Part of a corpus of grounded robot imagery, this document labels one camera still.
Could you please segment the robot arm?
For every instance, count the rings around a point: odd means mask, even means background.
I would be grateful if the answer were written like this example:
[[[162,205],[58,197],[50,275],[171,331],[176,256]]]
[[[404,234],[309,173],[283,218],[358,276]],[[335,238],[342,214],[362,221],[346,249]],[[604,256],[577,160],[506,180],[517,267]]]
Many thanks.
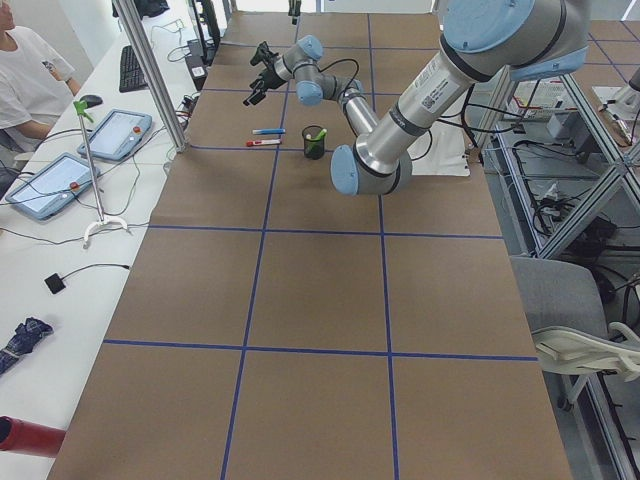
[[[356,140],[337,147],[331,179],[344,195],[386,195],[412,174],[409,147],[474,84],[502,68],[515,82],[578,70],[587,56],[589,1],[451,1],[443,16],[439,51],[382,117],[376,117],[354,79],[323,73],[323,46],[313,35],[284,54],[261,43],[250,60],[264,68],[245,105],[294,81],[298,100],[314,106],[337,102]]]

